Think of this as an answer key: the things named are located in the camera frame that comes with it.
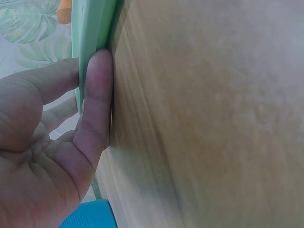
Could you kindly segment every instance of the wooden surface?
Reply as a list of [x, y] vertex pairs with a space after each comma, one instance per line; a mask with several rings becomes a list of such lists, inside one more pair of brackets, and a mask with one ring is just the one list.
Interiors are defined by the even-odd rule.
[[119, 228], [304, 227], [303, 12], [124, 1], [98, 170]]

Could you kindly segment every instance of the mint green container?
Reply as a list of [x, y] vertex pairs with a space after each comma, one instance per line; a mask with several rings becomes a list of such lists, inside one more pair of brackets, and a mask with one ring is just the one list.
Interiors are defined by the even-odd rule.
[[72, 3], [72, 56], [79, 58], [76, 100], [82, 113], [87, 66], [91, 56], [105, 48], [116, 0], [73, 0]]

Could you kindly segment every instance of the patterned cloth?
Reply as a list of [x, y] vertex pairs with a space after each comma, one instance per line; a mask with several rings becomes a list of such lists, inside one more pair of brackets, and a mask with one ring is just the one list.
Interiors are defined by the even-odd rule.
[[[71, 25], [57, 23], [60, 0], [0, 0], [0, 78], [18, 71], [43, 67], [72, 57]], [[46, 105], [53, 107], [68, 97]], [[75, 128], [79, 116], [65, 121], [50, 134], [57, 138]], [[96, 179], [84, 201], [100, 198]]]

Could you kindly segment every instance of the orange object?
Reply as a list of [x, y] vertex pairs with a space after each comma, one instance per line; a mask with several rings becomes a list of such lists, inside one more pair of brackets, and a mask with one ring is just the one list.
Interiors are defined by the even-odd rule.
[[57, 21], [59, 24], [69, 24], [72, 20], [72, 0], [61, 0], [57, 9]]

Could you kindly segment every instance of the blue plastic object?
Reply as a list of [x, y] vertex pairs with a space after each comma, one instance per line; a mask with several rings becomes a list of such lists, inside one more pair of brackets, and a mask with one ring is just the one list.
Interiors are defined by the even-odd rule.
[[117, 228], [110, 204], [105, 199], [82, 203], [59, 228]]

